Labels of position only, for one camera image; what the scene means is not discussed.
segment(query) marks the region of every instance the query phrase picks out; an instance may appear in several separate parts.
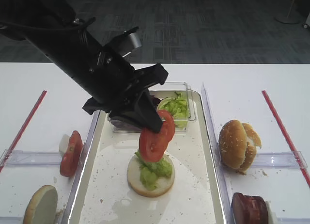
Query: clear plastic bin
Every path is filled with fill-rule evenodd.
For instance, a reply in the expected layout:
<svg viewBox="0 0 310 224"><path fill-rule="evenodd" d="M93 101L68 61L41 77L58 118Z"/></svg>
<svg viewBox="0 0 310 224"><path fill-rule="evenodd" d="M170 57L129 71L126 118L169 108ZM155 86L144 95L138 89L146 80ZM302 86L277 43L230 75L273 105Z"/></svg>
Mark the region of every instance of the clear plastic bin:
<svg viewBox="0 0 310 224"><path fill-rule="evenodd" d="M163 85L155 85L149 89L150 95L155 96L159 99L164 99L167 97L175 97L176 93L181 94L182 97L187 100L187 108L189 110L189 115L187 118L174 118L175 123L179 121L182 123L182 126L176 125L176 132L186 132L188 128L188 123L190 121L196 120L196 114L194 109L194 102L192 98L192 91L190 86L185 82L166 82ZM124 123L123 121L112 120L109 115L107 119L110 122L113 132L116 133L128 133L128 132L141 132L141 129L132 126L130 124Z"/></svg>

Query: sesame seed bun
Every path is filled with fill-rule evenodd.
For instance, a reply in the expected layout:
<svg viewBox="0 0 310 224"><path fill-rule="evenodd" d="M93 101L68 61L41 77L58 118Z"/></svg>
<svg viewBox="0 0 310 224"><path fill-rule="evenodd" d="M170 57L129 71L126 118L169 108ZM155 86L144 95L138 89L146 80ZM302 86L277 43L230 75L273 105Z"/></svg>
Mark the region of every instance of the sesame seed bun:
<svg viewBox="0 0 310 224"><path fill-rule="evenodd" d="M241 173L251 166L256 147L262 145L252 126L238 120L231 120L222 127L218 142L222 162Z"/></svg>

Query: gray carpet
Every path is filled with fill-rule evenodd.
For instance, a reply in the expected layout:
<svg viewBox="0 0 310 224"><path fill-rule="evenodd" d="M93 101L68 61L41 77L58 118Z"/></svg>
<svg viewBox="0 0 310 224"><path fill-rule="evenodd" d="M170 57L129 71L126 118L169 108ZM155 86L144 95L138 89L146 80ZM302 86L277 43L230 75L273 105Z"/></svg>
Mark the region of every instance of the gray carpet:
<svg viewBox="0 0 310 224"><path fill-rule="evenodd" d="M68 0L102 44L139 26L131 63L310 64L310 31L273 19L290 0ZM0 36L0 62L47 62L28 42Z"/></svg>

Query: metal tray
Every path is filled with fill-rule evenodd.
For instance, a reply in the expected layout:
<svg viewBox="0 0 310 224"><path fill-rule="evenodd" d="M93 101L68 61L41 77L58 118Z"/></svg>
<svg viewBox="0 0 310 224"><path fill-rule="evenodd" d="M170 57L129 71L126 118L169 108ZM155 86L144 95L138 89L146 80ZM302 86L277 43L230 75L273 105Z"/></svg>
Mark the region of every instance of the metal tray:
<svg viewBox="0 0 310 224"><path fill-rule="evenodd" d="M140 134L113 133L101 113L94 135L94 143L100 138L99 147L91 147L66 220L92 224L224 223L202 100L197 92L193 92L193 101L197 121L189 123L186 134L176 133L167 150L176 171L174 186L157 198L140 196L127 183L128 162L138 148Z"/></svg>

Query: white table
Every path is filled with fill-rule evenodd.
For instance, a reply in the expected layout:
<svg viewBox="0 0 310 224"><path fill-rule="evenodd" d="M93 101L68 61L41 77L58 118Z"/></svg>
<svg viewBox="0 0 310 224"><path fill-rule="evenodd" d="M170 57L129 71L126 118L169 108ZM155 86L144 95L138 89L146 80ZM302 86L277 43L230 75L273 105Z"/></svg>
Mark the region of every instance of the white table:
<svg viewBox="0 0 310 224"><path fill-rule="evenodd" d="M133 66L138 69L149 64ZM255 127L262 138L264 151L290 151L260 93L265 89L296 148L310 165L310 65L163 66L169 72L167 81L185 81L199 93L204 82L217 131L226 121L240 119ZM43 90L47 90L47 95L16 150L56 151L62 135L70 135L74 129L86 138L91 117L81 107L90 96L54 64L0 63L0 73L0 153L9 147Z"/></svg>

